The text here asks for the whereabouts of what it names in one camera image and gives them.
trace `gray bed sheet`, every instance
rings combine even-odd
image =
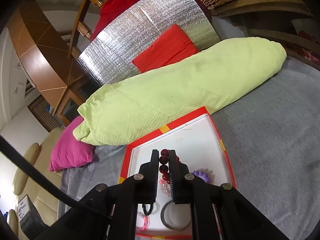
[[[289,58],[271,79],[212,115],[237,189],[289,239],[320,220],[320,72]],[[79,200],[118,182],[125,146],[97,147],[93,163],[63,171],[61,189]],[[59,202],[58,215],[67,210]]]

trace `reflective foil sheet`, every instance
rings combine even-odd
[[[131,61],[175,23],[199,50],[220,41],[194,0],[141,0],[105,27],[78,61],[100,85],[122,81],[140,73]]]

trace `dark red bead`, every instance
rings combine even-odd
[[[160,156],[160,158],[159,158],[159,162],[160,162],[161,164],[167,164],[168,161],[169,161],[169,159],[168,159],[167,156]]]
[[[167,149],[161,150],[161,156],[167,156],[167,157],[169,157],[169,150],[167,150]]]
[[[167,165],[164,165],[162,164],[160,167],[159,167],[159,171],[164,174],[164,173],[167,173],[169,171],[169,168]]]
[[[169,173],[167,172],[167,173],[162,174],[162,179],[165,181],[170,181]]]

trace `purple beaded bracelet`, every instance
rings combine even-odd
[[[206,183],[210,183],[210,178],[209,178],[208,174],[203,172],[203,171],[193,171],[193,172],[191,172],[191,174],[193,174],[193,175],[195,175],[197,177],[200,177]]]

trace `beige armchair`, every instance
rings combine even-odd
[[[24,155],[29,163],[57,187],[60,187],[61,172],[49,172],[49,162],[52,149],[60,138],[62,131],[62,128],[53,129],[41,145],[38,143],[32,144]],[[44,223],[51,226],[57,220],[58,200],[19,168],[14,176],[12,187],[13,193],[17,196],[17,203],[28,194]],[[7,222],[20,240],[28,240],[20,228],[17,207],[15,211],[9,211]]]

